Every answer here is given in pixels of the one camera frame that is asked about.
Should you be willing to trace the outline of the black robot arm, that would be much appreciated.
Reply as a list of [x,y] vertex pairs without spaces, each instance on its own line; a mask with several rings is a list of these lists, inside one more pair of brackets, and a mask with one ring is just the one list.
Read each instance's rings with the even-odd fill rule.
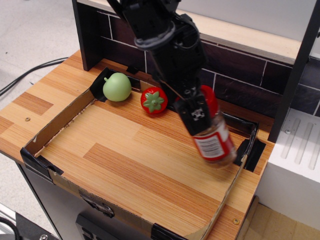
[[207,62],[192,18],[176,12],[177,0],[110,0],[115,13],[131,28],[135,45],[150,54],[152,77],[160,83],[191,136],[211,126],[199,72]]

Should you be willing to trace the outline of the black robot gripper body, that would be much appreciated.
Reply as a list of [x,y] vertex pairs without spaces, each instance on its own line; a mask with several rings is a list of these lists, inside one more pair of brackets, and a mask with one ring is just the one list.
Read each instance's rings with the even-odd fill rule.
[[154,61],[154,79],[183,100],[199,93],[198,74],[207,62],[200,33],[187,14],[174,15],[165,32],[136,38],[138,48],[149,52]]

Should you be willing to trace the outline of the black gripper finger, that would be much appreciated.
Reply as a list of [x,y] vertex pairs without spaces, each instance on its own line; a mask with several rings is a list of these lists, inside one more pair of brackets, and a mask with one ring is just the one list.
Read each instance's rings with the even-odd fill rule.
[[203,93],[189,99],[178,97],[173,106],[191,136],[211,127],[210,110]]

